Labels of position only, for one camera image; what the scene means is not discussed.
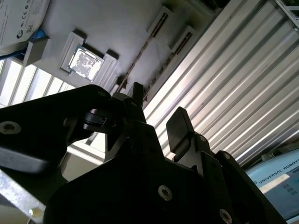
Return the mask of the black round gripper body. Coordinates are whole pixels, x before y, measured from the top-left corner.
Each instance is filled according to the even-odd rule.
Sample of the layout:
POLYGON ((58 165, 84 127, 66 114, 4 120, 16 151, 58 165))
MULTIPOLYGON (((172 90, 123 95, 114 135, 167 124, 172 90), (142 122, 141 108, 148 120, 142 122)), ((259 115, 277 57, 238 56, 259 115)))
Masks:
POLYGON ((166 159, 154 128, 132 120, 112 158, 61 187, 46 206, 45 224, 193 224, 202 179, 166 159))

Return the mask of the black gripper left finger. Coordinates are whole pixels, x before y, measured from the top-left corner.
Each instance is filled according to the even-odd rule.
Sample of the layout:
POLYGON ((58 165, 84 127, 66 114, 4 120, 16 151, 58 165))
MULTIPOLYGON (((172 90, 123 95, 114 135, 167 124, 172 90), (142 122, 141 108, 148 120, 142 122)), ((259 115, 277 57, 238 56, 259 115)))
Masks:
POLYGON ((110 95, 87 85, 0 111, 0 202, 47 206, 68 182, 61 164, 67 147, 92 133, 107 136, 105 162, 127 122, 146 123, 143 87, 134 83, 130 95, 110 95))

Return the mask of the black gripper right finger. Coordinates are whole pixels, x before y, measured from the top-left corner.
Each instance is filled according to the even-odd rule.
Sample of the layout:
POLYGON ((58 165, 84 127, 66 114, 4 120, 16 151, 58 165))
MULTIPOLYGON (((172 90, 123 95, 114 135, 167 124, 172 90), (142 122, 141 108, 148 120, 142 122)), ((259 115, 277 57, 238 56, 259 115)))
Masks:
POLYGON ((284 224, 286 221, 238 162, 225 151, 213 153, 197 133, 186 109, 179 107, 166 123, 173 161, 192 169, 186 189, 191 205, 183 220, 192 224, 284 224))

